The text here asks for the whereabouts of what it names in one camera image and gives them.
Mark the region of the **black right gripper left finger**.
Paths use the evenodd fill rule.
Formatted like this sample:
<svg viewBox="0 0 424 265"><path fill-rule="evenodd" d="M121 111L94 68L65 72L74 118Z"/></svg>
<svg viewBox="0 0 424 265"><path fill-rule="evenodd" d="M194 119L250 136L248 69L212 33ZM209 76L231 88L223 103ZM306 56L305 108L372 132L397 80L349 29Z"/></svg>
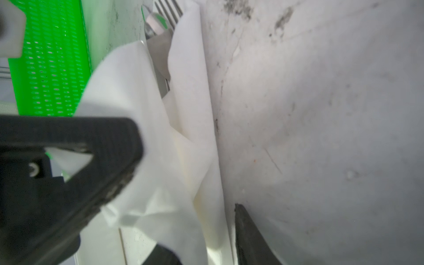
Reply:
<svg viewBox="0 0 424 265"><path fill-rule="evenodd" d="M182 265L182 263L172 251L157 244L143 265Z"/></svg>

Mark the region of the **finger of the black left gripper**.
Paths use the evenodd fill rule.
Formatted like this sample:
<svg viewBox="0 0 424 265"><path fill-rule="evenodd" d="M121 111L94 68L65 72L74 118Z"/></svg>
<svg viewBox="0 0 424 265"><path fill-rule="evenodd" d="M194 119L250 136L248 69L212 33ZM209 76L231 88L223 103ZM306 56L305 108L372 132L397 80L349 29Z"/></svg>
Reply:
<svg viewBox="0 0 424 265"><path fill-rule="evenodd" d="M58 265L131 181L144 147L129 118L1 116L1 264Z"/></svg>

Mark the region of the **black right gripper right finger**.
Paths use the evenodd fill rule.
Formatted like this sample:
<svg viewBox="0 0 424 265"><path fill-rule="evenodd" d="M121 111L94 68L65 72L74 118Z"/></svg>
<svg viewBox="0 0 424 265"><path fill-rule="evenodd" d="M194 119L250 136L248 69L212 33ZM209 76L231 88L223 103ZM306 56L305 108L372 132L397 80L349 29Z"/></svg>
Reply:
<svg viewBox="0 0 424 265"><path fill-rule="evenodd" d="M242 204L235 204L235 230L240 265L281 265Z"/></svg>

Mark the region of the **silver fork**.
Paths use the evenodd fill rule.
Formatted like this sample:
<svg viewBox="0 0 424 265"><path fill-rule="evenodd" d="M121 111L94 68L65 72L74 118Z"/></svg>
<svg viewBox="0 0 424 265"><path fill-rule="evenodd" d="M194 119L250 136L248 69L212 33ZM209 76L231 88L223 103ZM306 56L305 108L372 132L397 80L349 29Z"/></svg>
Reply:
<svg viewBox="0 0 424 265"><path fill-rule="evenodd" d="M183 15L182 8L177 0L154 0L153 7L156 8L158 13L165 17L172 30Z"/></svg>

